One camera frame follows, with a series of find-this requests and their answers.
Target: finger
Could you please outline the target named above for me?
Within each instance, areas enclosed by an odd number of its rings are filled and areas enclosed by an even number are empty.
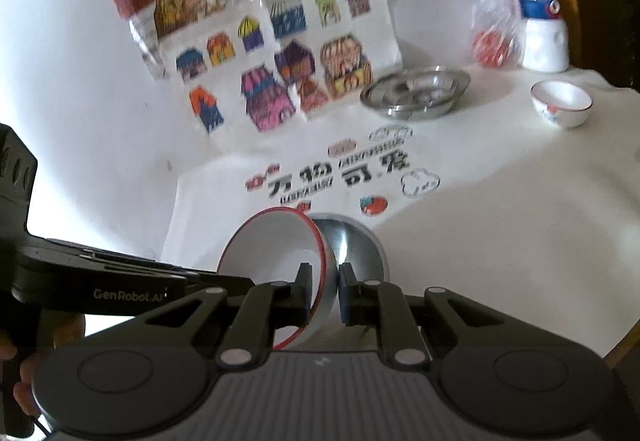
[[[11,341],[9,335],[0,331],[0,360],[11,360],[18,353],[18,348]]]
[[[20,364],[20,379],[23,383],[30,385],[33,382],[33,373],[38,364],[47,356],[45,351],[38,351],[26,358]]]
[[[31,386],[19,381],[14,385],[14,398],[22,411],[29,416],[39,417],[40,409],[31,392]]]
[[[61,347],[84,337],[84,315],[74,314],[53,331],[54,347]]]

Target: white tablecloth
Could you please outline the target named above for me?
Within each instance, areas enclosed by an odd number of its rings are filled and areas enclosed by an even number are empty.
[[[590,120],[562,131],[529,98],[549,76],[470,72],[454,112],[410,125],[412,153],[439,188],[401,206],[390,199],[376,219],[344,198],[322,210],[345,208],[372,228],[406,293],[444,286],[605,355],[640,317],[640,96],[592,71],[561,75],[594,98]],[[282,157],[326,157],[327,145],[386,123],[354,103],[295,139],[279,135],[181,177],[162,259],[215,267],[214,245],[253,210],[241,175]],[[222,180],[244,196],[226,193]],[[319,338],[319,347],[363,341],[336,317]]]

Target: metal bowl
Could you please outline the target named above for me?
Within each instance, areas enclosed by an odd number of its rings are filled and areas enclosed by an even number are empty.
[[[336,264],[351,262],[358,280],[389,280],[385,251],[369,228],[344,215],[311,214],[333,250]]]
[[[360,101],[392,119],[433,119],[458,103],[470,81],[459,69],[408,69],[381,78],[362,91]]]

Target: small white bowl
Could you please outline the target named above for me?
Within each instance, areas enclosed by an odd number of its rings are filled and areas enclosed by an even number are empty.
[[[314,222],[293,208],[268,208],[249,218],[231,237],[218,272],[249,277],[256,284],[293,282],[301,262],[311,264],[313,293],[308,325],[278,329],[274,349],[301,344],[316,332],[334,306],[338,271],[333,251]]]
[[[587,121],[593,106],[593,98],[586,90],[559,80],[538,82],[531,87],[531,100],[540,116],[564,129]]]

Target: yellow roof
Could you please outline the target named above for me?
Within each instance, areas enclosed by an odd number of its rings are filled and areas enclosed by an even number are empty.
[[[260,29],[258,21],[255,18],[246,16],[242,19],[240,27],[238,27],[238,36],[244,38],[258,29]]]

